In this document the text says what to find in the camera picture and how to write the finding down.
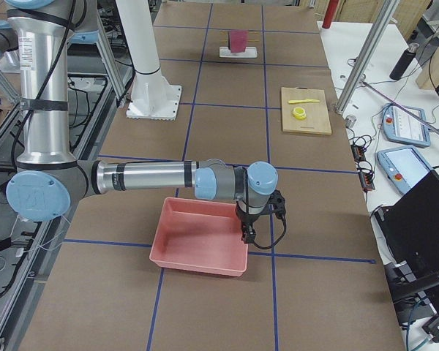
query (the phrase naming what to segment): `white table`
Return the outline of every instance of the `white table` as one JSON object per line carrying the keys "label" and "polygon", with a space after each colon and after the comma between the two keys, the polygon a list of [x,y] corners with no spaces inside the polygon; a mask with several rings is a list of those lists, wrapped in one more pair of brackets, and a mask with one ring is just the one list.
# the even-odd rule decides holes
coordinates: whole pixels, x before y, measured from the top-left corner
{"label": "white table", "polygon": [[[348,64],[348,59],[354,59],[357,57],[366,36],[369,33],[370,27],[371,24],[367,23],[335,22],[332,23],[330,29],[320,29],[320,36],[323,41],[337,95],[341,93],[341,88],[344,87],[346,78],[351,72],[351,66]],[[374,83],[390,80],[389,74],[391,70],[394,68],[402,51],[407,47],[408,45],[397,27],[395,25],[389,25],[366,69],[366,81],[368,83]],[[412,69],[417,67],[419,67],[419,65],[416,60],[414,60],[408,67],[405,75],[412,72]],[[418,88],[415,80],[420,72],[421,69],[418,69],[408,78],[406,86],[397,97],[397,102],[403,105],[423,108],[426,112],[428,121],[432,121],[432,109],[439,105],[439,97],[435,91],[421,90]],[[398,82],[380,83],[374,87],[393,99],[400,88],[405,84],[405,81],[406,78],[401,79]],[[376,132],[372,127],[370,117],[381,111],[386,103],[386,100],[379,97],[368,88],[358,88],[356,89],[350,104],[343,113],[343,116],[351,114],[357,117],[356,124],[353,128],[356,136],[365,134],[374,135]],[[435,109],[435,116],[437,122],[434,126],[439,128],[439,107]],[[377,126],[380,121],[381,114],[378,113],[376,117],[374,117],[375,125]],[[351,131],[348,131],[348,135],[349,137],[352,136]],[[368,195],[367,209],[369,212],[379,205],[393,205],[401,198],[401,194],[394,188],[390,180],[387,179],[383,170],[375,164],[376,151],[387,148],[396,148],[401,146],[401,144],[388,141],[383,132],[378,133],[378,135],[378,142],[374,140],[366,152],[366,158],[371,161],[372,165],[375,167],[376,174],[375,191],[369,192]],[[432,166],[436,166],[439,165],[439,137],[433,133],[431,133],[430,136],[431,146],[425,149],[419,148],[419,151]],[[372,227],[374,228],[374,233],[378,240],[379,252],[384,264],[393,261],[394,259],[389,254],[383,234],[374,219],[372,219]],[[426,320],[428,320],[428,318],[418,320],[411,326],[411,349],[426,337],[426,333],[421,329],[421,326]],[[423,350],[439,351],[439,344],[430,341],[429,344],[423,347]]]}

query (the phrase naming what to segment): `table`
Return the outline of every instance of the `table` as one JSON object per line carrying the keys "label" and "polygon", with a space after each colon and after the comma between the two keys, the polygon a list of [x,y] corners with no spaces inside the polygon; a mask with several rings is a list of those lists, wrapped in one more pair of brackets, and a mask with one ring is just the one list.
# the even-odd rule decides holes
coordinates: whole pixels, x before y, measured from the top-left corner
{"label": "table", "polygon": [[[218,58],[228,29],[257,32],[258,57]],[[177,119],[122,109],[100,157],[270,161],[289,232],[275,249],[250,248],[237,279],[160,269],[149,249],[162,201],[191,192],[85,199],[20,350],[403,350],[343,120],[330,112],[328,137],[281,131],[281,86],[336,102],[312,10],[172,2],[154,30],[163,74],[184,88]],[[281,227],[262,218],[256,229],[265,243]]]}
{"label": "table", "polygon": [[[329,67],[337,94],[341,92],[339,88],[343,88],[345,78],[349,76],[351,71],[351,67],[348,65],[348,59],[357,57],[369,33],[370,26],[370,24],[366,23],[332,23],[330,29],[321,29],[320,35],[327,59],[329,60]],[[404,41],[397,27],[395,25],[389,25],[365,72],[367,82],[390,80],[390,71],[393,69],[402,51],[407,47],[406,41]],[[405,75],[417,67],[419,67],[419,65],[416,60],[414,60],[408,67]],[[407,78],[405,78],[398,82],[380,83],[374,85],[374,87],[389,97],[395,98],[397,92],[406,83],[397,101],[403,105],[423,108],[427,114],[428,121],[432,121],[432,109],[439,105],[439,97],[434,91],[420,90],[418,88],[416,78],[420,72],[421,69],[417,69],[415,73],[408,78],[407,82]],[[372,128],[370,117],[377,114],[375,123],[380,123],[380,113],[378,112],[386,103],[387,101],[384,101],[384,99],[381,99],[375,93],[369,91],[369,89],[358,88],[353,95],[351,103],[343,113],[343,116],[352,114],[357,117],[356,125],[353,128],[356,135],[373,135],[375,134],[375,130]],[[439,128],[439,107],[435,109],[435,117],[437,122],[434,125]],[[366,158],[375,165],[376,151],[396,148],[398,146],[401,145],[388,141],[383,133],[381,133],[378,137],[378,143],[373,143],[367,150]],[[431,146],[425,149],[419,148],[419,151],[432,166],[439,165],[439,137],[437,135],[431,133]],[[388,180],[385,173],[383,173],[383,170],[376,166],[375,191],[369,193],[367,201],[368,211],[370,212],[377,206],[383,204],[393,205],[400,198],[401,194],[393,187],[390,180]],[[383,234],[374,219],[372,219],[372,227],[378,240],[380,256],[384,263],[394,261],[389,253]],[[421,329],[421,325],[428,319],[429,318],[415,322],[410,329],[411,347],[415,347],[426,337],[426,334]],[[429,343],[424,347],[424,350],[439,350],[439,344]]]}

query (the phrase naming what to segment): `black water bottle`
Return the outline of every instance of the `black water bottle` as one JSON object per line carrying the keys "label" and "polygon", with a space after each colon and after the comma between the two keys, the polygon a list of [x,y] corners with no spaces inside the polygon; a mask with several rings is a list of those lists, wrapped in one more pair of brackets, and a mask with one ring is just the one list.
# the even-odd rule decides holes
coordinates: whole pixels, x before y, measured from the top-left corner
{"label": "black water bottle", "polygon": [[390,79],[399,80],[403,76],[403,73],[405,73],[408,66],[410,66],[410,63],[415,58],[418,48],[419,44],[413,42],[408,46],[407,50],[403,51],[403,54],[400,56],[400,59],[390,74]]}

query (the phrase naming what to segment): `yellow bottle cap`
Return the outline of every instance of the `yellow bottle cap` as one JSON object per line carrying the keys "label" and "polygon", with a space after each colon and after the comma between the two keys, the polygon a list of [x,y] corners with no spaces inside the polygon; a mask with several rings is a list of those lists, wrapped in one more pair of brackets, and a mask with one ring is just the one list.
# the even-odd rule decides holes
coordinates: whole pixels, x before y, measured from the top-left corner
{"label": "yellow bottle cap", "polygon": [[303,119],[306,119],[306,110],[302,107],[295,107],[293,109],[293,116],[295,119],[302,121]]}

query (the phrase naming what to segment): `wooden cutting board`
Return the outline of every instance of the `wooden cutting board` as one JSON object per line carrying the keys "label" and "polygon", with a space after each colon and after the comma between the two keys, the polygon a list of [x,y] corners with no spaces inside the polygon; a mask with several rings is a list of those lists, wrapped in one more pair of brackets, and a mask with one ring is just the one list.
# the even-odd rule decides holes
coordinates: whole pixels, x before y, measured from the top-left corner
{"label": "wooden cutting board", "polygon": [[[288,100],[317,99],[320,102],[288,104]],[[306,119],[294,118],[293,109],[306,110]],[[281,88],[281,116],[283,132],[330,135],[330,119],[325,100],[325,92],[317,89]]]}

